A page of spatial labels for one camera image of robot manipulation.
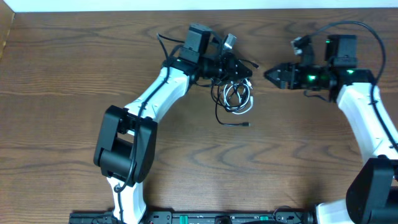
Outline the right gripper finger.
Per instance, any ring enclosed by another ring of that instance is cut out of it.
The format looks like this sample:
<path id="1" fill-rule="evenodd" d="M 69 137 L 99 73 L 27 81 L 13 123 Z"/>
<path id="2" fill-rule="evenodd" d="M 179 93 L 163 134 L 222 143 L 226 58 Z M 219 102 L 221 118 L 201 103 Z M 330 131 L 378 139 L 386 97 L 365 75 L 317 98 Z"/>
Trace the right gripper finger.
<path id="1" fill-rule="evenodd" d="M 267 79 L 279 89 L 287 89 L 288 87 L 288 83 L 285 80 L 281 80 L 279 77 L 267 77 Z"/>
<path id="2" fill-rule="evenodd" d="M 280 63 L 264 72 L 267 77 L 284 77 L 291 72 L 291 63 Z"/>

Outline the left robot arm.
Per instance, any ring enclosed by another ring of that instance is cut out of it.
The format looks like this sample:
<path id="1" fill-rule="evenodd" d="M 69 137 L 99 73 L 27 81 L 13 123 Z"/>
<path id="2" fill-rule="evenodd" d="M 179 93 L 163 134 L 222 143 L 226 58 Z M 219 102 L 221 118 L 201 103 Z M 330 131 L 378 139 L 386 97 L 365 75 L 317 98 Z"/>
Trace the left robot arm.
<path id="1" fill-rule="evenodd" d="M 93 162 L 112 188 L 115 207 L 112 223 L 139 223 L 146 213 L 143 181 L 154 161 L 160 121 L 199 79 L 216 107 L 228 113 L 247 113 L 254 104 L 252 70 L 236 56 L 236 37 L 220 37 L 207 26 L 190 24 L 185 40 L 177 40 L 168 52 L 167 37 L 157 34 L 165 55 L 160 73 L 136 100 L 104 113 Z"/>

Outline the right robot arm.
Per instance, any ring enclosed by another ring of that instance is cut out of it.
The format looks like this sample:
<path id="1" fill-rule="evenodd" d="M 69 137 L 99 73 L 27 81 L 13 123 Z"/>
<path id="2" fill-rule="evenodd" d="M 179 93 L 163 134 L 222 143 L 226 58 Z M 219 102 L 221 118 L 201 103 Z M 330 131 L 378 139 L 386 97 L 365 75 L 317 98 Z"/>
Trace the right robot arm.
<path id="1" fill-rule="evenodd" d="M 397 150 L 389 137 L 397 137 L 381 101 L 372 86 L 370 70 L 358 68 L 355 35 L 329 35 L 326 65 L 315 65 L 310 36 L 292 42 L 299 63 L 282 63 L 264 73 L 280 89 L 328 90 L 346 116 L 358 143 L 363 168 L 344 199 L 315 207 L 315 223 L 397 223 Z"/>

